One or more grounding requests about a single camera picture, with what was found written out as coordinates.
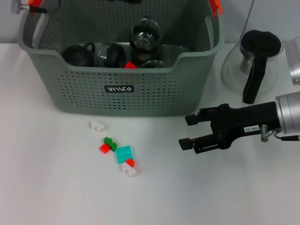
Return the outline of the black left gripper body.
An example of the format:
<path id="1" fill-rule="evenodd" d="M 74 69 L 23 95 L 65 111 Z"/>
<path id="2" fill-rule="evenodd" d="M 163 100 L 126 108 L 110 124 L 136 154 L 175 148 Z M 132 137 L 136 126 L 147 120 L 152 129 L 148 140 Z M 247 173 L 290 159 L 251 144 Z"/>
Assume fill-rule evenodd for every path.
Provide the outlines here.
<path id="1" fill-rule="evenodd" d="M 108 0 L 108 1 L 119 1 L 119 2 L 125 2 L 127 4 L 141 4 L 142 0 Z"/>

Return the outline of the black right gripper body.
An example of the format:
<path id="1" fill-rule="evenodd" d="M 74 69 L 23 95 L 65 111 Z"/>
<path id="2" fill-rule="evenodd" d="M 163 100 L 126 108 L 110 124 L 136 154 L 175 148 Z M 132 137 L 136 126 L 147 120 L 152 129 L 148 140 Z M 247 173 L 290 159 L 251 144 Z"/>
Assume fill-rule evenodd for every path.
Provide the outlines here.
<path id="1" fill-rule="evenodd" d="M 267 102 L 242 108 L 231 108 L 228 104 L 204 108 L 200 112 L 211 116 L 212 134 L 221 135 L 219 149 L 228 149 L 240 137 L 260 134 L 260 129 L 245 131 L 246 127 L 278 128 L 278 114 L 275 102 Z"/>

